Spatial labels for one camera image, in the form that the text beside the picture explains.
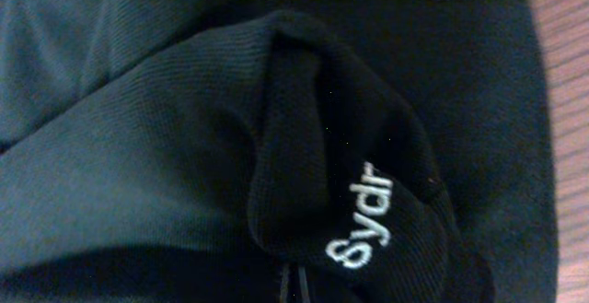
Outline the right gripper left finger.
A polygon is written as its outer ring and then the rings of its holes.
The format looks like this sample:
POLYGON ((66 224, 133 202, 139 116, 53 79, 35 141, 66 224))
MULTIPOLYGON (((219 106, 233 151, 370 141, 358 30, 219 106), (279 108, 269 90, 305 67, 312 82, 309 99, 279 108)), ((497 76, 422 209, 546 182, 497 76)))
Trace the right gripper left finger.
POLYGON ((280 303, 288 303, 289 302, 289 282, 290 282, 290 264, 285 263, 282 266, 280 272, 280 293, 279 293, 279 302, 280 303))

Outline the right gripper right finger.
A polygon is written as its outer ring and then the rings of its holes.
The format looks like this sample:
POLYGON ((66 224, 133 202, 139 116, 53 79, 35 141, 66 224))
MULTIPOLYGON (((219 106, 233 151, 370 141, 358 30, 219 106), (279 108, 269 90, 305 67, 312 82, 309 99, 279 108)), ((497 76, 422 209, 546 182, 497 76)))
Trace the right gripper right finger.
POLYGON ((297 276, 298 276, 298 293, 299 298, 297 300, 298 303, 311 303, 310 294, 309 294, 309 286, 306 277, 306 269, 304 266, 299 266, 297 268, 297 276))

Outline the black t-shirt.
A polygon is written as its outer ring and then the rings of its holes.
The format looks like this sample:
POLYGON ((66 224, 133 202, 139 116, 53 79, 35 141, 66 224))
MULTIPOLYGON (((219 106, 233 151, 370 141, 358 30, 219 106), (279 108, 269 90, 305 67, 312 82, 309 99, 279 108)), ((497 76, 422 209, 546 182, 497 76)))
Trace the black t-shirt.
POLYGON ((5 302, 551 302, 527 0, 1 0, 5 302))

